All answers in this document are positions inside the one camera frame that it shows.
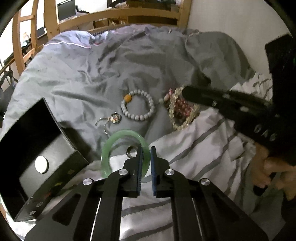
open black box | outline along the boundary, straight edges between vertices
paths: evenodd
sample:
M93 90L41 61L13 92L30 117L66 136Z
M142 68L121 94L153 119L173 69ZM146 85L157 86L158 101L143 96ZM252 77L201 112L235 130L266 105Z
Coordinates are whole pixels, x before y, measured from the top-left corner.
M0 141L0 194L14 221L36 219L87 160L76 150L53 117L45 99L34 104ZM43 156L42 174L35 159Z

wooden rail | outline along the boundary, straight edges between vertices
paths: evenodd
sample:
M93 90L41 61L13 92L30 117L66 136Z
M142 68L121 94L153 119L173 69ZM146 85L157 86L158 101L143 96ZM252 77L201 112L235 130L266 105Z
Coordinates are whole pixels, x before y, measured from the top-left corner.
M5 72L5 70L15 61L14 58L12 58L7 64L4 65L4 67L0 70L0 75Z
M180 7L180 18L177 26L179 28L187 28L192 0L183 0Z
M164 17L164 18L173 18L179 19L180 13L171 12L167 10L160 9L150 9L150 8L126 8L126 9L110 9L101 12L94 12L87 15L82 15L80 17L67 20L64 23L59 24L60 32L63 32L71 27L80 25L82 23L92 22L95 20L103 18L122 18L128 16L155 16L155 17Z
M55 0L44 0L44 24L48 40L60 33Z
M35 15L29 15L29 16L20 17L20 23L21 22L24 22L24 21L32 20L34 18L35 18Z
M12 20L12 46L15 64L17 66L17 71L21 76L22 72L25 70L25 62L38 52L37 46L37 9L39 0L33 1L32 14L29 16L21 17L21 10L19 10L13 17ZM31 47L32 49L22 55L22 46L20 42L20 23L24 21L31 20Z
M157 27L161 27L161 26L175 27L176 26L176 25L162 24L162 23L128 23L128 24L116 24L116 25L109 25L109 26L94 28L94 29L88 30L88 32L91 33L91 34L94 34L94 33L107 31L107 30L111 30L111 29L122 28L122 27L129 26L129 25L132 25L132 24L137 24L137 25L150 24L150 25L157 26Z

orange bead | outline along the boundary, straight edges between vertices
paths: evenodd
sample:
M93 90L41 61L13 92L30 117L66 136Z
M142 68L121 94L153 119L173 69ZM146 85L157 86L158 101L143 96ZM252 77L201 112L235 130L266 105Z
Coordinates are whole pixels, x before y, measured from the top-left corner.
M126 103L129 103L132 99L132 96L130 94L127 94L125 97L124 97L124 100Z

white lettering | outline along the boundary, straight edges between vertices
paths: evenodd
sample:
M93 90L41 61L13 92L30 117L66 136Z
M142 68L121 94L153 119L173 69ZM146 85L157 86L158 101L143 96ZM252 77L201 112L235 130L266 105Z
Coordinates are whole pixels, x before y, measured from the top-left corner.
M264 136L265 138L268 137L268 130L264 131L262 136Z
M255 126L254 132L259 133L261 131L261 129L262 129L262 125L258 124L258 125Z
M276 139L276 133L273 133L273 134L270 136L269 140L270 140L270 141L274 141L275 139Z

metal screw head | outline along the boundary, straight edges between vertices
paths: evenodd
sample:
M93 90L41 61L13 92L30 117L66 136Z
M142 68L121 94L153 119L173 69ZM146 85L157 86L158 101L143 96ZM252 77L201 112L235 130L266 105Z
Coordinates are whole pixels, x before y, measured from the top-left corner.
M273 133L270 138L269 138L269 141L275 141L276 140L276 133Z
M241 106L240 107L240 111L242 111L242 112L248 112L249 111L249 108L246 107L246 106Z
M86 179L83 180L82 183L83 183L83 185L88 186L88 185L90 185L92 183L92 179L86 178Z
M167 169L167 170L165 170L165 174L168 176L171 176L171 175L175 174L175 171L173 169Z
M259 133L261 131L261 129L262 129L262 125L258 124L258 125L255 126L254 132Z
M204 185L204 186L209 186L211 181L209 179L207 179L207 178L203 178L203 179L200 180L200 183L202 185Z
M43 205L43 202L40 202L36 205L36 207L41 207Z
M119 175L124 176L124 175L126 175L128 173L128 170L127 169L120 169L118 171L118 173L119 173Z
M223 94L222 97L225 98L225 99L230 99L230 95L229 94Z

